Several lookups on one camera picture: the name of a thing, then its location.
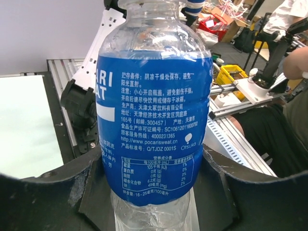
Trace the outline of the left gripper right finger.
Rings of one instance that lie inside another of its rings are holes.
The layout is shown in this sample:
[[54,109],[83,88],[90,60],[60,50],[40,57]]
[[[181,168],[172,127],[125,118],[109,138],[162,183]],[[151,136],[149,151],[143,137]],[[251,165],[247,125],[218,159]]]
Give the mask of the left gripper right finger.
[[247,168],[203,146],[193,187],[202,231],[305,231],[308,173],[286,178]]

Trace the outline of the blue Pocari bottle cap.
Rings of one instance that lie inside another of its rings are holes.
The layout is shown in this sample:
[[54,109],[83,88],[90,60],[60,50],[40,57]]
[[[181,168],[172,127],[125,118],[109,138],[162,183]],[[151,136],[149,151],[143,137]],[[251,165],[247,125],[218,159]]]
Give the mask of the blue Pocari bottle cap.
[[184,12],[187,15],[196,18],[202,11],[204,2],[205,0],[187,0]]

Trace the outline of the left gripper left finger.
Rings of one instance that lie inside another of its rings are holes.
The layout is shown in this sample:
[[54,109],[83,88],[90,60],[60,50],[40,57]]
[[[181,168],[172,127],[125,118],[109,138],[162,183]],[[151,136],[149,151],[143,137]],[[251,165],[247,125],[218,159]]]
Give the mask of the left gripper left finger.
[[2,231],[114,231],[100,147],[38,178],[0,176]]

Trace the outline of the blue label Pocari bottle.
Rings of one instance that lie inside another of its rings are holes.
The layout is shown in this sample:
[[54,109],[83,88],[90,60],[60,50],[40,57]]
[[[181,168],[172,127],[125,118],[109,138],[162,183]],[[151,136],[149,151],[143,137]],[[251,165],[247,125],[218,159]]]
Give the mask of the blue label Pocari bottle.
[[99,50],[96,109],[119,231],[183,231],[203,158],[213,62],[182,0],[121,0]]

